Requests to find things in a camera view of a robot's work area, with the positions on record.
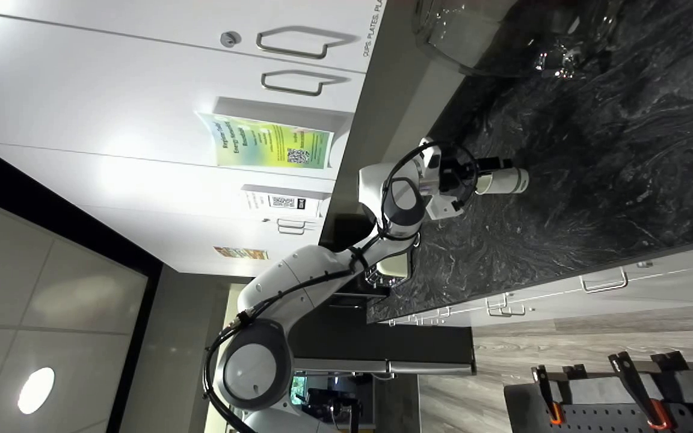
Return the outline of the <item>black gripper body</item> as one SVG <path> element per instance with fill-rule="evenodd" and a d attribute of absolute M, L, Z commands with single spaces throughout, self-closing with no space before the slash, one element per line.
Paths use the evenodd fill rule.
<path fill-rule="evenodd" d="M 473 188 L 479 175 L 479 164 L 469 156 L 443 156 L 439 175 L 443 189 Z"/>

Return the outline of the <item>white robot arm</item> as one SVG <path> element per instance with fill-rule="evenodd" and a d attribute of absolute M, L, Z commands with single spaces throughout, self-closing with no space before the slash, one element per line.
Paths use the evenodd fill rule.
<path fill-rule="evenodd" d="M 241 289 L 233 323 L 204 348 L 204 400 L 233 433 L 338 433 L 291 405 L 291 329 L 378 261 L 410 252 L 426 219 L 452 219 L 474 195 L 520 195 L 527 184 L 530 174 L 510 158 L 455 154 L 434 140 L 395 164 L 363 165 L 369 233 L 338 251 L 303 246 Z"/>

